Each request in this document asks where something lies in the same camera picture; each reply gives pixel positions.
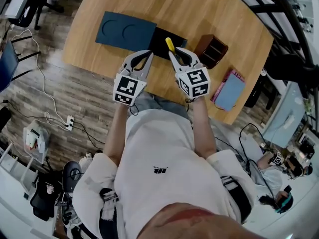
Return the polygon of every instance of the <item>wooden floor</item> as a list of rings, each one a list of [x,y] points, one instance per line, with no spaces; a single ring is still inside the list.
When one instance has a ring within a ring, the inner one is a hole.
[[[114,115],[113,80],[62,62],[63,45],[81,0],[58,0],[58,2],[64,6],[64,14],[45,10],[40,19],[41,29],[35,31],[33,23],[29,27],[40,45],[39,66],[46,76],[45,89],[48,94],[54,96],[57,110],[64,120],[68,115],[74,116],[75,121],[82,123],[93,137],[104,142]],[[1,36],[4,34],[5,23],[5,19],[0,19]],[[23,30],[15,27],[9,33],[9,38],[13,38]],[[31,39],[14,46],[22,55],[37,50]],[[52,99],[42,92],[43,76],[36,68],[35,58],[21,62],[16,74],[29,69],[34,71],[12,82],[0,93],[0,103],[2,100],[9,100],[26,116],[44,117],[44,112],[48,111],[52,118],[59,119],[55,114]],[[253,109],[244,108],[234,125],[242,128],[247,123],[253,122],[253,119],[259,124],[261,121],[265,122],[271,114],[264,109],[265,106],[265,102],[258,102]],[[18,151],[23,154],[23,128],[31,123],[33,118],[25,118],[10,105],[8,107],[12,112],[12,119],[0,133],[0,139],[5,142],[8,138],[11,139]],[[62,169],[67,161],[79,160],[87,151],[97,150],[86,133],[79,129],[69,132],[56,126],[47,124],[43,126],[51,133],[48,156],[54,169]],[[103,148],[103,144],[92,141],[98,148]],[[23,162],[28,161],[27,157],[21,157],[17,151],[14,153]],[[41,165],[34,162],[34,166],[40,168]]]

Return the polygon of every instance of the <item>black logo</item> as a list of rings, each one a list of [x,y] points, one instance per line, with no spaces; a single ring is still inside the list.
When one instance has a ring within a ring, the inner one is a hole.
[[[156,167],[154,166],[154,173],[156,174],[160,174],[160,173],[166,173],[166,170],[168,169],[168,167]]]
[[[197,71],[191,71],[187,73],[187,75],[192,85],[207,82],[207,78],[202,69],[199,69]]]
[[[122,92],[130,96],[134,96],[137,85],[138,81],[122,77],[116,91]]]
[[[186,94],[189,95],[189,87],[184,81],[181,80],[181,78],[179,79],[179,86],[181,87],[182,90],[185,91]]]
[[[198,97],[200,95],[204,95],[208,93],[208,83],[200,85],[198,87],[193,88],[193,97]]]
[[[131,105],[133,99],[115,93],[115,100],[126,105]]]

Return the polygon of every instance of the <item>shoulder strap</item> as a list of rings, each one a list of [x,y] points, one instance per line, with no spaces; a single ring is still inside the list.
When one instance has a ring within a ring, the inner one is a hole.
[[[119,200],[113,189],[102,189],[100,196],[104,206],[100,211],[99,229],[103,239],[119,239],[117,229],[117,210],[115,203]]]
[[[245,191],[238,181],[234,180],[231,176],[222,176],[221,181],[237,204],[241,215],[241,223],[244,223],[252,210]]]

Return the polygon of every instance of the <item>desk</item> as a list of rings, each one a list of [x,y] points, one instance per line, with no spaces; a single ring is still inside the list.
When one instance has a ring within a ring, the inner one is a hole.
[[[158,24],[158,27],[188,39],[194,50],[203,34],[214,34],[229,46],[219,64],[209,70],[210,95],[206,96],[211,117],[232,124],[249,97],[266,62],[273,38],[263,23],[241,0],[83,0],[68,34],[63,61],[114,78],[131,51],[95,43],[105,11],[119,12]],[[245,78],[245,90],[230,112],[209,101],[229,67]],[[146,91],[176,103],[185,96],[175,83],[168,60],[154,57]]]

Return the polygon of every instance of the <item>white cable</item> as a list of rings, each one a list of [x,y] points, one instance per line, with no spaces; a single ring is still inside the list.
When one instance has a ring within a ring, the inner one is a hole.
[[[10,27],[11,27],[11,29],[8,31],[8,33],[6,33],[6,43],[8,43],[9,33],[10,33],[12,30],[14,30],[15,25],[11,25]]]
[[[63,127],[61,127],[61,126],[58,125],[58,124],[51,124],[51,123],[50,123],[51,115],[50,115],[49,112],[45,112],[44,115],[45,115],[45,118],[46,118],[46,122],[40,121],[40,120],[38,120],[38,119],[34,119],[33,121],[36,120],[36,121],[41,122],[41,123],[43,123],[43,124],[49,124],[49,125],[52,125],[52,126],[58,126],[58,127],[61,128],[62,130],[68,131],[68,129],[63,128]]]
[[[282,126],[285,124],[285,122],[282,123],[279,127],[277,127],[277,128],[275,128],[275,129],[272,130],[272,131],[275,130],[275,132],[274,132],[273,136],[271,137],[269,148],[271,148],[271,146],[273,145],[273,139],[274,139],[274,137],[275,137],[275,134],[277,133],[277,131],[278,131],[279,129],[282,128]]]
[[[32,34],[32,32],[30,31],[30,29],[27,29],[27,30],[23,31],[21,34],[18,34],[18,35],[16,35],[16,36],[14,36],[14,37],[12,38],[12,40],[14,40],[14,39],[15,39],[16,37],[18,37],[18,36],[23,35],[23,34],[24,34],[25,32],[27,32],[27,31],[30,32],[31,37],[32,37],[32,40],[33,40],[33,41],[36,43],[36,45],[38,46],[38,51],[40,51],[40,46],[39,46],[39,44],[37,43],[37,41],[34,40],[33,34]],[[62,120],[61,123],[67,124],[67,123],[64,121],[64,119],[60,116],[60,114],[58,113],[58,111],[57,111],[57,109],[56,109],[55,99],[45,91],[45,80],[46,80],[46,79],[45,79],[44,73],[42,72],[42,70],[40,69],[40,67],[39,67],[39,65],[38,65],[38,57],[39,57],[39,54],[37,54],[37,56],[36,56],[36,66],[37,66],[37,68],[39,69],[39,71],[41,72],[41,74],[43,75],[43,90],[42,90],[42,91],[43,91],[48,97],[50,97],[50,98],[53,100],[55,113],[56,113],[56,114],[60,117],[60,119]],[[61,127],[61,126],[58,125],[58,124],[51,124],[51,123],[50,123],[51,115],[50,115],[49,112],[45,112],[44,114],[45,114],[45,117],[46,117],[47,122],[43,122],[43,121],[40,121],[40,120],[38,120],[38,119],[37,119],[37,121],[39,121],[39,122],[41,122],[41,123],[44,123],[44,124],[50,124],[50,125],[52,125],[52,126],[58,126],[58,127],[60,127],[61,129],[65,130],[65,131],[68,131],[67,129]]]

